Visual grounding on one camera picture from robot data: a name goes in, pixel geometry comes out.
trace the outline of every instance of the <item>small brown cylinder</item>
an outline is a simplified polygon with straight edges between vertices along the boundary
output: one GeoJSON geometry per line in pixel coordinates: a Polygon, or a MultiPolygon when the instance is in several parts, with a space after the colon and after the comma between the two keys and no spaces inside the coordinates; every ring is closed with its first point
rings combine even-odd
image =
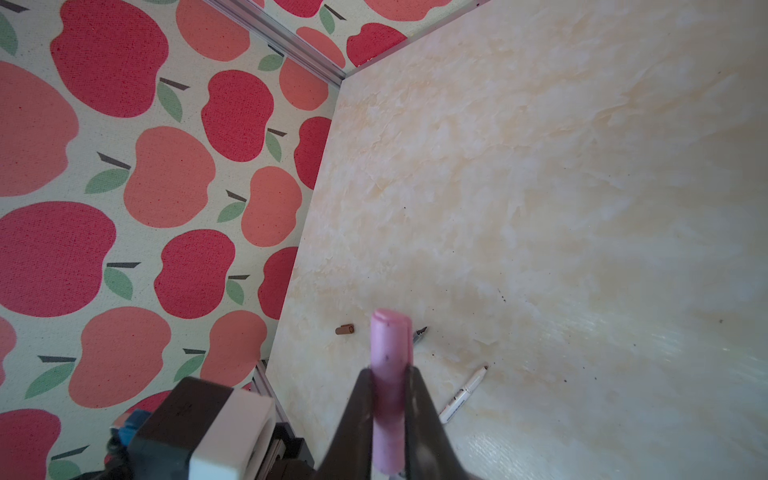
{"type": "Polygon", "coordinates": [[[355,332],[355,326],[351,323],[347,323],[346,325],[341,325],[339,328],[336,329],[336,335],[349,335],[350,333],[355,332]]]}

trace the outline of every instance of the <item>floor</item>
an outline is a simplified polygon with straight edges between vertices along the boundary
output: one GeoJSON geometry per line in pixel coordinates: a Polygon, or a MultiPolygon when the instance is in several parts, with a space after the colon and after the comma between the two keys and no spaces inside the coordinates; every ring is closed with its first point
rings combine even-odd
{"type": "Polygon", "coordinates": [[[315,457],[388,307],[438,409],[490,364],[481,478],[765,478],[765,14],[494,0],[345,81],[267,370],[315,457]]]}

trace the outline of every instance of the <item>pink cylinder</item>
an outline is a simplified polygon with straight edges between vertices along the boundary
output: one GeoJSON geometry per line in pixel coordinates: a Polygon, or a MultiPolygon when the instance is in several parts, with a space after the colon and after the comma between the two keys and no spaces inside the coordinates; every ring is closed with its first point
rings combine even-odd
{"type": "Polygon", "coordinates": [[[413,363],[411,319],[394,310],[371,316],[373,465],[386,475],[406,466],[406,367],[413,363]]]}

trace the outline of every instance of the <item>red apple print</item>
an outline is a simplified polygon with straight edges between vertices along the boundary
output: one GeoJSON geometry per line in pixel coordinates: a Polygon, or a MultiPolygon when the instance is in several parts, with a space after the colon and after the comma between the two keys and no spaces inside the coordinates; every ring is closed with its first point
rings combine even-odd
{"type": "MultiPolygon", "coordinates": [[[[125,421],[128,420],[128,417],[131,416],[131,413],[135,412],[136,410],[145,410],[147,412],[154,413],[154,411],[157,410],[157,407],[159,407],[160,404],[164,402],[169,395],[170,390],[166,390],[165,392],[155,393],[152,396],[148,396],[146,399],[137,402],[135,405],[117,417],[112,423],[112,426],[119,429],[125,425],[125,421]]],[[[110,456],[107,454],[107,458],[104,459],[105,465],[109,462],[109,458],[110,456]]]]}
{"type": "Polygon", "coordinates": [[[302,18],[312,18],[315,16],[323,0],[275,0],[286,12],[302,18]]]}
{"type": "Polygon", "coordinates": [[[122,0],[67,0],[51,56],[69,91],[111,117],[136,117],[154,101],[168,40],[157,23],[122,0]]]}
{"type": "Polygon", "coordinates": [[[293,151],[293,161],[299,180],[312,190],[315,189],[330,128],[331,120],[325,117],[307,118],[299,128],[299,145],[293,151]]]}
{"type": "Polygon", "coordinates": [[[380,23],[366,23],[360,33],[346,39],[346,56],[356,67],[394,47],[406,36],[380,23]]]}
{"type": "Polygon", "coordinates": [[[160,372],[170,327],[155,312],[123,306],[96,315],[80,341],[69,396],[79,406],[102,409],[132,399],[160,372]]]}
{"type": "Polygon", "coordinates": [[[248,31],[203,0],[179,0],[176,25],[189,46],[211,60],[234,60],[250,47],[248,31]]]}
{"type": "Polygon", "coordinates": [[[168,242],[161,259],[154,292],[163,310],[180,318],[200,318],[221,303],[235,245],[216,230],[192,230],[168,242]]]}
{"type": "Polygon", "coordinates": [[[269,318],[280,319],[298,251],[299,247],[283,248],[273,253],[264,264],[264,281],[259,287],[259,304],[269,318]]]}
{"type": "Polygon", "coordinates": [[[96,297],[115,228],[99,210],[43,202],[0,219],[0,304],[31,316],[76,312],[96,297]]]}
{"type": "Polygon", "coordinates": [[[166,390],[165,392],[155,393],[154,395],[148,396],[146,399],[141,400],[136,405],[130,407],[128,410],[125,411],[125,413],[130,415],[136,410],[145,410],[147,412],[154,413],[154,411],[157,410],[157,407],[159,407],[160,404],[164,402],[169,395],[170,395],[170,390],[166,390]]]}
{"type": "Polygon", "coordinates": [[[257,247],[274,247],[296,228],[301,207],[299,184],[278,167],[256,170],[250,179],[250,200],[240,226],[245,239],[257,247]]]}
{"type": "Polygon", "coordinates": [[[290,58],[280,69],[280,90],[288,103],[300,110],[312,111],[328,98],[328,84],[290,58]]]}
{"type": "Polygon", "coordinates": [[[338,65],[339,68],[344,68],[344,65],[346,65],[344,54],[339,50],[339,47],[321,31],[309,27],[300,27],[296,30],[296,35],[303,38],[306,43],[312,45],[317,51],[338,65]]]}
{"type": "Polygon", "coordinates": [[[179,227],[205,208],[214,177],[214,158],[198,139],[178,128],[150,128],[136,142],[125,208],[148,227],[179,227]]]}
{"type": "Polygon", "coordinates": [[[0,197],[26,195],[67,168],[78,118],[40,78],[0,61],[0,197]]]}
{"type": "Polygon", "coordinates": [[[210,145],[232,161],[256,158],[275,108],[270,89],[250,73],[227,70],[210,79],[208,92],[201,116],[210,145]]]}
{"type": "Polygon", "coordinates": [[[210,348],[200,378],[226,386],[242,382],[261,360],[266,325],[255,313],[229,312],[210,329],[210,348]]]}
{"type": "Polygon", "coordinates": [[[5,381],[5,370],[2,368],[2,362],[5,357],[16,346],[16,331],[8,320],[0,316],[0,385],[5,381]]]}
{"type": "Polygon", "coordinates": [[[61,433],[61,422],[45,410],[0,414],[0,472],[3,478],[45,480],[48,453],[61,433]]]}
{"type": "Polygon", "coordinates": [[[451,0],[366,0],[376,13],[395,22],[416,22],[423,20],[431,8],[443,7],[451,0]]]}

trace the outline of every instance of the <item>white plastic part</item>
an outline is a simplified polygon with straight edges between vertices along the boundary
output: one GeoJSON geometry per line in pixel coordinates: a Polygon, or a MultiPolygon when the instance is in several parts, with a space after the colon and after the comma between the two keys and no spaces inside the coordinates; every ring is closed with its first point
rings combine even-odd
{"type": "Polygon", "coordinates": [[[254,478],[275,429],[275,402],[235,389],[190,458],[189,480],[254,478]]]}

